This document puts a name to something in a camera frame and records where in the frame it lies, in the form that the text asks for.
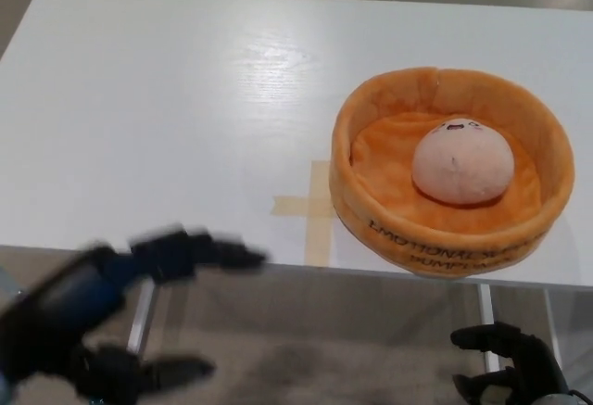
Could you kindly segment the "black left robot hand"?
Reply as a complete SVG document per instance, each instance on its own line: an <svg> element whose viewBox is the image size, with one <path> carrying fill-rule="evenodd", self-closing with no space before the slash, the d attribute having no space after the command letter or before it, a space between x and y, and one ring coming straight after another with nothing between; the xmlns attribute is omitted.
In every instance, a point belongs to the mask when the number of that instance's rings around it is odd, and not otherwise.
<svg viewBox="0 0 593 405"><path fill-rule="evenodd" d="M250 272L266 254L239 239L183 228L133 243L127 252L97 245L17 296L1 313L1 401L36 374L60 378L92 404L135 404L208 378L212 362L192 355L143 362L131 349L83 344L124 309L125 292L149 278L156 285L192 279L199 268Z"/></svg>

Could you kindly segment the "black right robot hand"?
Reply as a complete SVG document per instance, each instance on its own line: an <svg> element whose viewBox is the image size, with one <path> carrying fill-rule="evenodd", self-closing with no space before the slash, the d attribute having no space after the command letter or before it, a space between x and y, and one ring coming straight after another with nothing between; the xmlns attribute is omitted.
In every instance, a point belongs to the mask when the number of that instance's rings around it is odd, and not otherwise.
<svg viewBox="0 0 593 405"><path fill-rule="evenodd" d="M450 339L458 348L491 352L513 363L512 367L473 377L455 374L453 384L468 404L537 404L543 398L570 397L552 350L535 335L495 322L458 329Z"/></svg>

